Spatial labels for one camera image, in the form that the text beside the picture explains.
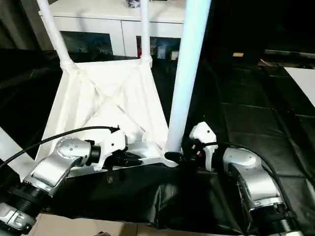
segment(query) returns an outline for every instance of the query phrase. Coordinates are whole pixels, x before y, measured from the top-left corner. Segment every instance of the black cable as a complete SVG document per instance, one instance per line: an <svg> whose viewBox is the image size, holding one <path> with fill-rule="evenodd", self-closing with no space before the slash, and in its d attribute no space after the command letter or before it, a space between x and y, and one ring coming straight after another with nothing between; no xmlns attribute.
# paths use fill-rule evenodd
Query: black cable
<svg viewBox="0 0 315 236"><path fill-rule="evenodd" d="M235 147L238 147L238 148L243 148L243 149L246 149L254 154L256 154L257 156L259 156L265 163L266 165L269 167L269 169L271 170L272 174L273 174L273 178L275 179L280 191L281 191L281 194L283 196L283 199L287 205L287 207L289 208L289 210L294 214L294 216L296 215L294 213L294 210L292 208L292 205L290 203L290 200L287 196L287 194L285 193L285 190L284 190L284 187L282 186L281 184L281 181L280 181L280 178L279 178L279 175L277 174L275 168L273 167L273 165L268 161L268 159L266 157L264 157L263 155L260 155L258 154L256 151L250 149L249 147L247 146L244 146L244 145L241 145L241 144L235 144L235 143L231 143L231 142L212 142L212 143L205 143L205 144L202 144L203 147L206 147L206 146L213 146L213 145L226 145L226 146L235 146Z"/></svg>
<svg viewBox="0 0 315 236"><path fill-rule="evenodd" d="M83 128L79 128L79 129L73 129L73 130L70 130L70 131L67 131L67 132L64 132L64 133L61 133L61 134L57 134L57 135L54 135L50 138L47 138L47 139L44 139L36 144L33 144L29 147L27 147L26 149L23 149L19 152L17 152L16 154L14 154L13 156L11 156L10 158L8 158L7 160L5 160L1 165L0 165L0 169L9 164L11 161L13 161L14 159L16 159L17 157L19 157L20 155L22 155L23 153L27 152L28 150L36 147L36 146L39 146L41 144L44 144L44 143L47 143L49 141L52 141L54 139L57 139L57 138L60 138L60 137L63 137L63 136L66 136L68 134L73 134L73 133L76 133L76 132L80 132L80 131L84 131L84 130L89 130L89 129L109 129L112 133L116 132L117 130L120 130L119 127L115 128L115 127L109 127L109 126L90 126L90 127L83 127Z"/></svg>

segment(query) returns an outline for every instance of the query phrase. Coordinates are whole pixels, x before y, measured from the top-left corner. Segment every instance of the white pole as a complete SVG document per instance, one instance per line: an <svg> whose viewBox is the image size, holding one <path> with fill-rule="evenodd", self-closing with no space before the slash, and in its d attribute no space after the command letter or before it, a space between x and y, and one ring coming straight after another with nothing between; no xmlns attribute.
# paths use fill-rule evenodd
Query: white pole
<svg viewBox="0 0 315 236"><path fill-rule="evenodd" d="M141 59L143 62L149 62L152 65L150 53L150 31L149 31L149 0L140 1L141 12Z"/></svg>
<svg viewBox="0 0 315 236"><path fill-rule="evenodd" d="M73 61L71 60L67 47L65 46L63 37L61 36L60 31L58 30L56 23L54 21L54 17L51 14L49 9L49 3L47 0L37 0L39 8L43 14L43 21L46 26L46 30L50 36L50 40L58 53L60 58L61 67L67 67L73 65Z"/></svg>
<svg viewBox="0 0 315 236"><path fill-rule="evenodd" d="M187 0L166 151L180 152L211 0Z"/></svg>

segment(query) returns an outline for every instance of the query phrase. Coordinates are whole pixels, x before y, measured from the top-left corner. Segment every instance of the robotic arm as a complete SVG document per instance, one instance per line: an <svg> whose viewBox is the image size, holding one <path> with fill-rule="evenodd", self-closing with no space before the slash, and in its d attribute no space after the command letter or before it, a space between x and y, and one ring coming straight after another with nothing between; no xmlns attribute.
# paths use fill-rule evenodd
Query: robotic arm
<svg viewBox="0 0 315 236"><path fill-rule="evenodd" d="M28 234L36 217L55 195L71 168L93 164L95 170L101 170L106 160L115 163L110 156L127 164L121 157L125 155L123 150L126 150L126 137L121 130L112 133L112 139L104 144L102 150L91 140L62 138L55 150L40 161L18 187L11 188L10 197L0 204L0 236Z"/></svg>
<svg viewBox="0 0 315 236"><path fill-rule="evenodd" d="M208 171L213 171L214 163L223 164L224 172L237 180L243 207L257 227L259 235L303 235L298 231L292 212L283 200L283 193L263 169L258 155L244 148L228 147L223 156L217 156L217 146L198 145L216 141L215 134L205 122L195 126L189 137L192 143L186 147L186 151L190 156L195 160L201 159Z"/></svg>
<svg viewBox="0 0 315 236"><path fill-rule="evenodd" d="M245 148L228 147L223 155L218 155L218 145L203 145L216 141L215 134L205 122L195 126L189 137L190 142L183 145L184 159L188 158L189 164L203 166L210 172L218 167L218 163L223 165L223 171L237 181L245 212L259 235L303 236L284 201L283 193L263 169L257 154ZM147 160L126 150L126 137L121 130L112 132L111 140L102 147L90 140L61 139L55 150L39 162L18 187L12 188L7 201L0 204L0 236L28 234L40 211L73 167L92 165L94 170L99 171L104 168L110 170L113 166L132 167L160 162L159 158ZM177 162L181 163L182 158L179 158ZM168 160L166 165L177 166L173 161Z"/></svg>

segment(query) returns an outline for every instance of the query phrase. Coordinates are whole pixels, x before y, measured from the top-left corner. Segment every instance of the black tablecloth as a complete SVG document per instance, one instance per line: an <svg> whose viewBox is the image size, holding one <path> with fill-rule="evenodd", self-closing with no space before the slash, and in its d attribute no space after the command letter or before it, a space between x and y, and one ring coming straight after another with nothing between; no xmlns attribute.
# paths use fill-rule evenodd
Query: black tablecloth
<svg viewBox="0 0 315 236"><path fill-rule="evenodd" d="M155 60L152 72L168 121L176 64ZM56 75L51 81L58 85L59 79ZM46 86L43 78L30 83L36 83L37 89ZM40 96L51 105L51 95ZM36 119L39 113L28 115ZM315 108L285 70L219 67L202 60L185 135L201 121L211 126L218 141L247 145L266 156L281 176L303 233L315 235ZM0 126L11 129L15 138L17 130L12 124L3 124L0 119ZM26 130L19 126L24 137ZM107 183L107 173L100 173L68 179L46 212L69 218L145 223L159 229L253 233L243 216L235 182L221 174L151 165L115 171L113 178L113 183Z"/></svg>

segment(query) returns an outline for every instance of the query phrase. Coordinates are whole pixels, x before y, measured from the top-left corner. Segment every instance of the floor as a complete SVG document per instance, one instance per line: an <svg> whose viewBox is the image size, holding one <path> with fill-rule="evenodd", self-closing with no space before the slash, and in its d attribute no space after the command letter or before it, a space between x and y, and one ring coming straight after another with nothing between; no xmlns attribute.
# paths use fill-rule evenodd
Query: floor
<svg viewBox="0 0 315 236"><path fill-rule="evenodd" d="M40 214L28 236L94 236L100 232L111 236L216 236L175 230L156 230L141 224L105 220L75 219Z"/></svg>

